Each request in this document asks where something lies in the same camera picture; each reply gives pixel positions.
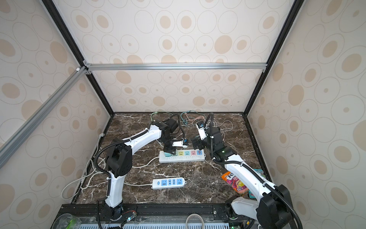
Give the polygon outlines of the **long white power strip pastel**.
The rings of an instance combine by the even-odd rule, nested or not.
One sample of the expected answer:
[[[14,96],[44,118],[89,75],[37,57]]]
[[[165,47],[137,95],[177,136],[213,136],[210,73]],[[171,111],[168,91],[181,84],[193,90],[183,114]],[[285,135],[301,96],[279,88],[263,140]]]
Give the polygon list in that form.
[[[200,162],[205,161],[204,150],[177,150],[178,156],[166,157],[163,151],[160,151],[159,162],[160,163],[180,163],[180,162]]]

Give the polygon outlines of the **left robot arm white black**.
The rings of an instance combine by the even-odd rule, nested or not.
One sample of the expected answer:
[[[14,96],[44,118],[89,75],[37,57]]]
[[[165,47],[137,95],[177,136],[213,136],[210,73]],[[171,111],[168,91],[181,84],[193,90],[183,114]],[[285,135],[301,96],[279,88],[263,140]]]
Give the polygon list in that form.
[[[124,139],[115,139],[99,150],[93,160],[95,169],[107,176],[105,203],[114,209],[123,202],[122,192],[126,175],[132,169],[132,156],[157,140],[166,153],[188,146],[180,120],[173,115],[164,121],[153,120],[145,130]]]

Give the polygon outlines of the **short white power strip blue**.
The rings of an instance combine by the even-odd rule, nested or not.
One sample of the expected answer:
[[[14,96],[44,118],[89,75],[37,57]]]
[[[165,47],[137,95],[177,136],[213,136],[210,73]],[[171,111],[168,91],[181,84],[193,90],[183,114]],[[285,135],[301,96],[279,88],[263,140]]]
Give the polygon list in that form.
[[[186,184],[183,177],[171,177],[154,179],[152,182],[152,189],[175,189],[182,188]]]

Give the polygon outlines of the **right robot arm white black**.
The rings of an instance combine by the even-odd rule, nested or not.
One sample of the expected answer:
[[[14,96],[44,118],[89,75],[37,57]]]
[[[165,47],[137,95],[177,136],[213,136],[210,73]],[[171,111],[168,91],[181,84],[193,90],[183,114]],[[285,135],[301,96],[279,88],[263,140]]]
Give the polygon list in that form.
[[[192,139],[194,149],[209,150],[212,161],[231,172],[255,196],[255,200],[233,199],[230,206],[236,215],[257,220],[264,229],[282,229],[286,225],[303,227],[284,185],[276,186],[247,165],[236,151],[225,145],[219,128],[199,126],[197,129],[199,135]]]

